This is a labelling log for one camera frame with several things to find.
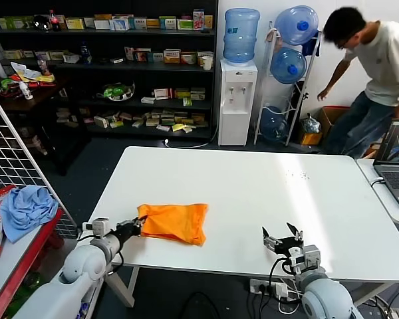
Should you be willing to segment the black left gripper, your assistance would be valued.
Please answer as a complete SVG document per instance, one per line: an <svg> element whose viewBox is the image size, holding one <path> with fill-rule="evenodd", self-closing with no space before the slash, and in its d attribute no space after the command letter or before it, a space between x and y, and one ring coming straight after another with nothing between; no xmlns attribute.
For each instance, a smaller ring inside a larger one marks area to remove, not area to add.
<svg viewBox="0 0 399 319"><path fill-rule="evenodd" d="M124 221L116 225L117 238L131 238L140 236L142 233L141 224L145 222L147 216L136 217L132 221Z"/></svg>

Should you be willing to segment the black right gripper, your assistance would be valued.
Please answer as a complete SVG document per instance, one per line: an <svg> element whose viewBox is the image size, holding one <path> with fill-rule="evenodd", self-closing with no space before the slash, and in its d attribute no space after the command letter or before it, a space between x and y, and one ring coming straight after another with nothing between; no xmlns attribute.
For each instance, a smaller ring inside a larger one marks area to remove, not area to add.
<svg viewBox="0 0 399 319"><path fill-rule="evenodd" d="M304 246L303 232L299 231L296 226L287 223L290 232L294 237L285 237L276 239L272 237L267 230L262 227L263 244L270 251L275 251L277 255L291 256L290 249L302 249Z"/></svg>

